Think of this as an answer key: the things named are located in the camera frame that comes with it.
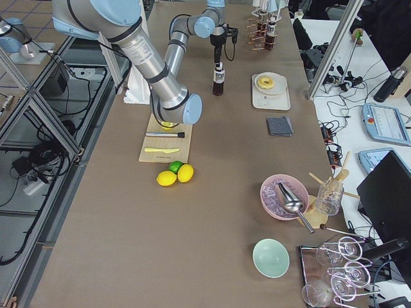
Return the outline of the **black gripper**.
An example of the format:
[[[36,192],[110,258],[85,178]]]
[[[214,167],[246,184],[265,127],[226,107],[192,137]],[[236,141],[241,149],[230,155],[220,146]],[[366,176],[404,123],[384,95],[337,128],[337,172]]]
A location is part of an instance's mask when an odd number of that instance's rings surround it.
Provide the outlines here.
[[[210,35],[210,43],[214,47],[214,64],[221,62],[222,48],[226,44],[227,37],[230,37],[233,44],[233,54],[235,55],[235,45],[238,39],[238,28],[230,27],[228,24],[217,26]]]

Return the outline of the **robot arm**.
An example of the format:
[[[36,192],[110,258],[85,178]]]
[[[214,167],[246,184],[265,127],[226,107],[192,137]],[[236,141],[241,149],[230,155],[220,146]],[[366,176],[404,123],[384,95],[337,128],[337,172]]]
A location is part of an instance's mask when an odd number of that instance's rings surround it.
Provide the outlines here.
[[[143,6],[139,1],[53,1],[53,24],[57,31],[81,39],[103,35],[118,45],[158,97],[153,113],[163,121],[195,124],[202,113],[202,100],[177,81],[188,38],[224,35],[225,2],[208,1],[199,15],[171,22],[166,55],[161,56],[143,29]]]

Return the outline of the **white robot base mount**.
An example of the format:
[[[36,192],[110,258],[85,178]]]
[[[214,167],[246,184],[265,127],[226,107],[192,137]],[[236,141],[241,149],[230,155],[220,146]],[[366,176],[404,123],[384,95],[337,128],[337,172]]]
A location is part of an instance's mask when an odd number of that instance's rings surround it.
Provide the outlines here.
[[[132,65],[123,99],[126,104],[150,104],[150,88],[143,75]]]

